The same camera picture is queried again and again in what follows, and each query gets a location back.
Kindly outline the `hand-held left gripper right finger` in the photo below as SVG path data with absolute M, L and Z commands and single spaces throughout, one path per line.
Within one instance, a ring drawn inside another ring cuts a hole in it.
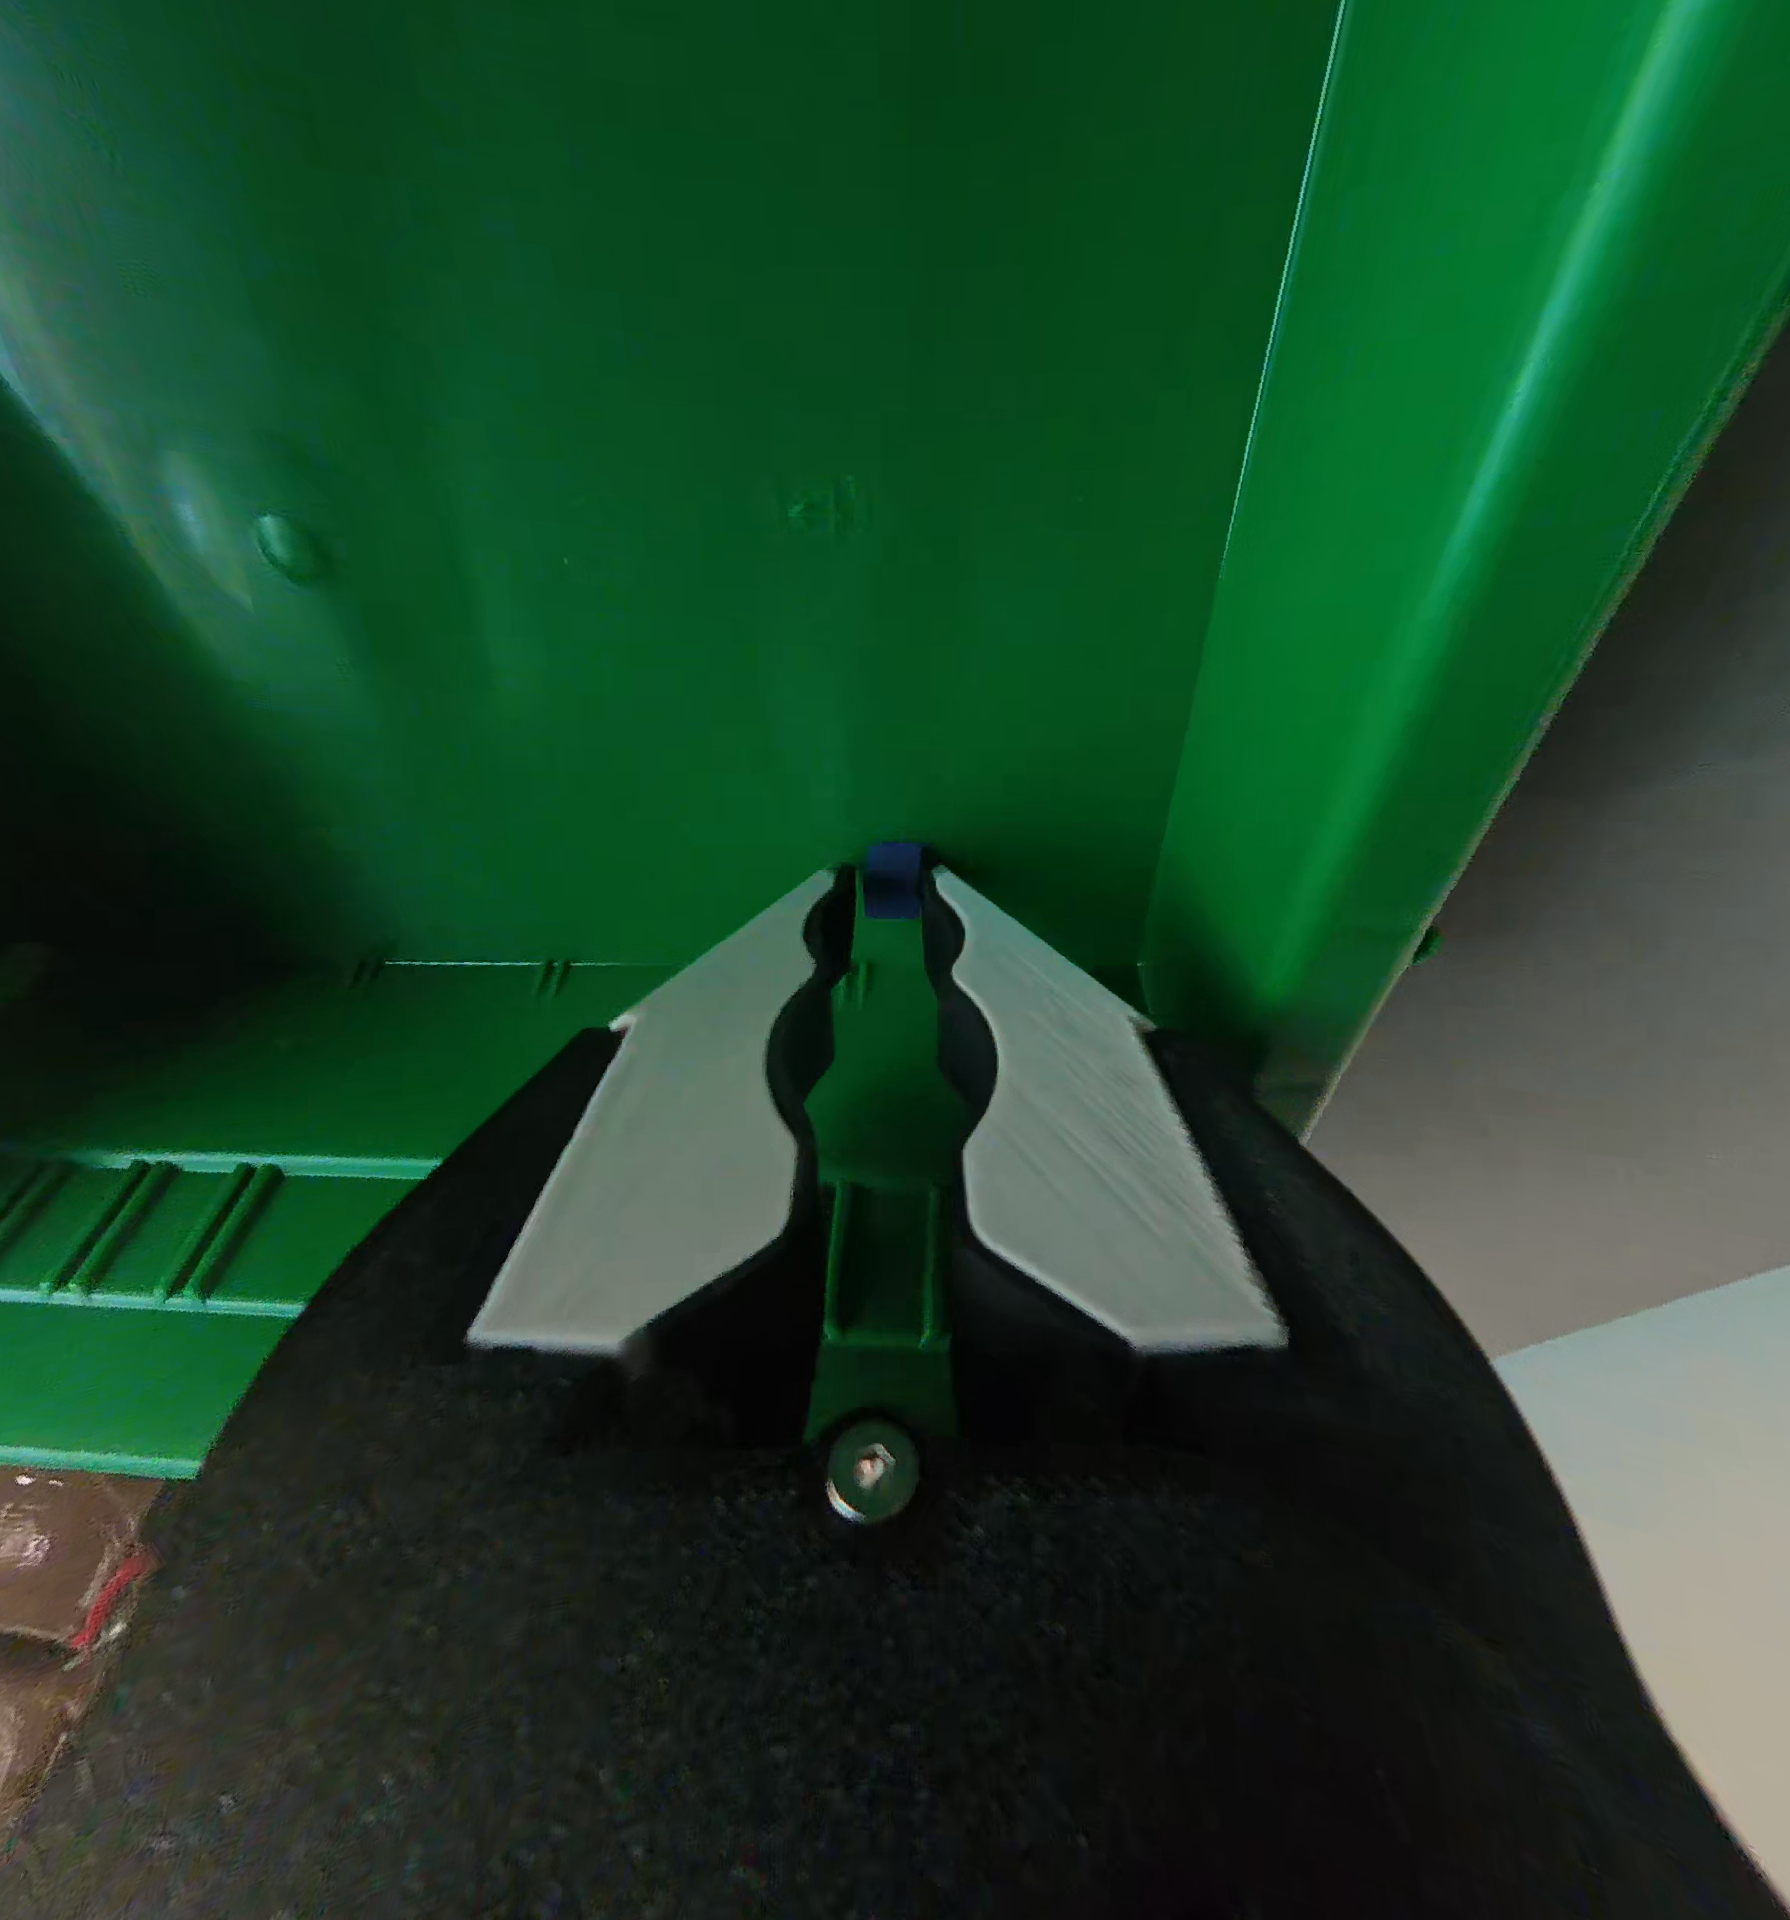
M 1152 1023 L 949 867 L 927 881 L 927 952 L 974 1245 L 1135 1356 L 1284 1349 Z

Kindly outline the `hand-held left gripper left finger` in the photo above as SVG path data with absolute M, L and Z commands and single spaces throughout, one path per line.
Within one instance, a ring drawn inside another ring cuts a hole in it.
M 855 870 L 819 870 L 612 1023 L 470 1344 L 625 1357 L 785 1244 L 819 1168 L 809 1100 L 855 924 Z

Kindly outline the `green plastic bin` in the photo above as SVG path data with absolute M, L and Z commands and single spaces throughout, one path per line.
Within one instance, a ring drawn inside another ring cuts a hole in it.
M 0 3 L 0 1465 L 920 840 L 1310 1118 L 1790 314 L 1790 3 Z

